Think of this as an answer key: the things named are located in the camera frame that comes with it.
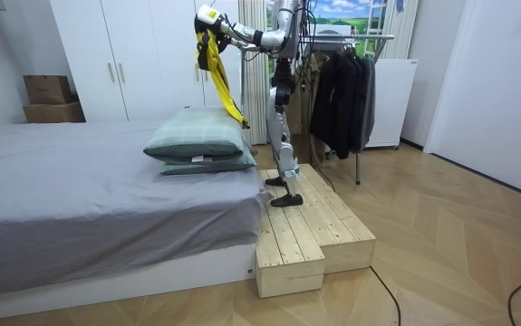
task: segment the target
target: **wooden step platform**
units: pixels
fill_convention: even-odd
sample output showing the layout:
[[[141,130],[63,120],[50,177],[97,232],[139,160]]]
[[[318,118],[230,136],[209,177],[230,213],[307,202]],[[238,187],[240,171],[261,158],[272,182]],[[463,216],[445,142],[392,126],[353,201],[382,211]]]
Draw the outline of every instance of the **wooden step platform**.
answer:
[[[259,171],[264,180],[276,170]],[[375,236],[307,164],[296,191],[304,204],[276,208],[266,204],[256,244],[256,282],[261,298],[319,289],[323,274],[371,265]],[[269,187],[273,196],[283,187]]]

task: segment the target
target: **gray pillow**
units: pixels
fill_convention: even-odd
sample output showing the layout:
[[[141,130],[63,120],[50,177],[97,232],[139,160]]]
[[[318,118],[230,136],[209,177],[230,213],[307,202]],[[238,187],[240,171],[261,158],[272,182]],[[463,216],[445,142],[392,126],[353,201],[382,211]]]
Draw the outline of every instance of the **gray pillow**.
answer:
[[[248,149],[244,149],[242,156],[226,162],[200,164],[170,164],[164,163],[161,174],[165,176],[236,171],[256,166],[256,161]]]
[[[185,108],[164,123],[143,152],[168,163],[228,162],[242,156],[242,127],[222,107]]]

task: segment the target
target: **gray bedsheet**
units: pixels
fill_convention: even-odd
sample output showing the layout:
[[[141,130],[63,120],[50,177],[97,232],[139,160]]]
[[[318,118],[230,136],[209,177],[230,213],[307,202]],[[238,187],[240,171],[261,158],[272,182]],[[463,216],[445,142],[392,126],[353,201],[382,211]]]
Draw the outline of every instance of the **gray bedsheet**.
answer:
[[[0,127],[0,292],[256,240],[256,170],[161,176],[160,124]]]

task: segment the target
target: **clothes rack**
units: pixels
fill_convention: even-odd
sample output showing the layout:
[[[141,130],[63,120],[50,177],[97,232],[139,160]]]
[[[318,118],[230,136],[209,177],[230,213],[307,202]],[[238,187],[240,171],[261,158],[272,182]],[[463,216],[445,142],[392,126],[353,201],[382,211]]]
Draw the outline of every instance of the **clothes rack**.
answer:
[[[394,35],[376,35],[376,34],[316,34],[310,37],[304,37],[301,42],[304,44],[312,44],[313,50],[335,50],[339,45],[353,45],[358,40],[377,40],[378,46],[375,47],[373,62],[377,63],[385,44],[389,40],[395,39]],[[355,165],[355,183],[361,184],[361,153],[357,153]]]

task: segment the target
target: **baseboard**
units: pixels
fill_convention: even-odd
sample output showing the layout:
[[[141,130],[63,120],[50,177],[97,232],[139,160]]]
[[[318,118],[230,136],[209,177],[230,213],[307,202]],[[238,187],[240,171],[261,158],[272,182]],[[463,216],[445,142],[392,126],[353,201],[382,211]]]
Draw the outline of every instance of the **baseboard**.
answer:
[[[420,144],[416,144],[416,143],[412,142],[411,140],[406,140],[405,138],[401,138],[401,142],[405,145],[409,145],[409,146],[413,147],[414,149],[423,151],[423,146],[421,146]]]
[[[501,186],[504,186],[504,187],[506,187],[506,188],[510,188],[510,189],[512,189],[512,190],[514,190],[514,191],[517,191],[517,192],[519,192],[519,193],[521,194],[521,189],[520,189],[520,188],[514,187],[514,186],[512,186],[512,185],[508,185],[508,184],[507,184],[506,182],[504,182],[504,181],[498,180],[498,179],[496,179],[496,178],[494,178],[494,177],[491,177],[491,176],[489,176],[489,175],[487,175],[487,174],[483,174],[483,173],[481,173],[481,172],[479,172],[479,171],[476,171],[476,170],[473,169],[473,168],[468,168],[468,167],[466,167],[466,166],[463,165],[463,164],[459,164],[458,162],[456,162],[456,161],[452,161],[452,160],[449,159],[449,158],[444,158],[444,157],[442,157],[441,155],[437,155],[437,154],[433,154],[433,153],[432,153],[431,155],[433,155],[433,156],[436,157],[436,158],[441,158],[441,159],[443,159],[443,160],[445,160],[445,161],[447,161],[447,162],[449,162],[449,163],[451,163],[451,164],[453,164],[453,165],[455,165],[455,166],[458,166],[458,167],[460,167],[460,168],[464,168],[465,170],[467,170],[467,171],[469,171],[469,172],[473,172],[473,173],[475,173],[475,174],[477,174],[477,175],[479,175],[479,176],[481,176],[481,177],[484,177],[484,178],[486,178],[486,179],[488,179],[488,180],[494,181],[494,182],[496,182],[497,184],[499,184],[499,185],[501,185]]]

